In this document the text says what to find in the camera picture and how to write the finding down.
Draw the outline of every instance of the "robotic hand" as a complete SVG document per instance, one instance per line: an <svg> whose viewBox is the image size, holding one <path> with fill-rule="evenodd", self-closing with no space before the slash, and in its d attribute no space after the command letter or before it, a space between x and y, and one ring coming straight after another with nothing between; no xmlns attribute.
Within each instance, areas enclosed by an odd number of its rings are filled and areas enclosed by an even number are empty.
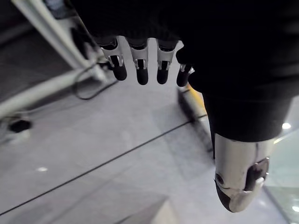
<svg viewBox="0 0 299 224"><path fill-rule="evenodd" d="M157 39L160 84L183 42L177 83L188 80L204 96L218 196L227 210L244 210L266 179L273 140L299 94L298 3L71 1L119 80L127 74L117 36L130 45L140 84L148 81L148 38Z"/></svg>

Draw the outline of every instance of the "black fabric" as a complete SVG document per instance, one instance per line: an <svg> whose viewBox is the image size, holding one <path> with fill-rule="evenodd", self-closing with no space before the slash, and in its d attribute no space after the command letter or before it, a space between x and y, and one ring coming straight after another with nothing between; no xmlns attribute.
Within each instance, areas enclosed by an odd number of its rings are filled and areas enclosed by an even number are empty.
<svg viewBox="0 0 299 224"><path fill-rule="evenodd" d="M93 36L182 40L178 62L195 69L188 81L204 95L212 133L241 141L279 134L299 94L295 0L72 3Z"/></svg>

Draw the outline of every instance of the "floor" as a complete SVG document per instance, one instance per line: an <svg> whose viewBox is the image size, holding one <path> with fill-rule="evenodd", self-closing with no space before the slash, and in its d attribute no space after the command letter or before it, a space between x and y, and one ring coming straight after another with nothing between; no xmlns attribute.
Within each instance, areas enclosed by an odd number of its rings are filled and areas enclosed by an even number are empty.
<svg viewBox="0 0 299 224"><path fill-rule="evenodd" d="M178 62L159 85L150 40L141 86L121 46L125 81L32 113L31 137L0 148L0 224L114 224L163 198L182 224L287 223L264 190L244 212L225 210L214 163L177 104Z"/></svg>

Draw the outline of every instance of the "black fingertip pad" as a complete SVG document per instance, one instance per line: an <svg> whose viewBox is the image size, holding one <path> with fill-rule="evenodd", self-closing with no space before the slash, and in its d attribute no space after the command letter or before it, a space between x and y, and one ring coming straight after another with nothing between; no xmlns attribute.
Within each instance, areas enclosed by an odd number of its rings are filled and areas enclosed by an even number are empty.
<svg viewBox="0 0 299 224"><path fill-rule="evenodd" d="M137 81L140 85L145 85L149 81L149 75L147 69L136 69Z"/></svg>
<svg viewBox="0 0 299 224"><path fill-rule="evenodd" d="M179 71L177 77L177 84L179 87L187 85L189 73Z"/></svg>
<svg viewBox="0 0 299 224"><path fill-rule="evenodd" d="M233 211L229 208L230 198L220 190L220 188L218 187L218 184L217 184L216 181L215 181L215 184L216 184L217 194L218 194L218 197L219 197L219 199L220 199L222 205L223 205L224 208L226 208L228 211L233 212Z"/></svg>
<svg viewBox="0 0 299 224"><path fill-rule="evenodd" d="M113 73L115 78L119 81L123 81L127 78L127 70L124 64L123 66L114 67Z"/></svg>
<svg viewBox="0 0 299 224"><path fill-rule="evenodd" d="M158 70L157 81L160 84L165 84L168 78L168 70Z"/></svg>

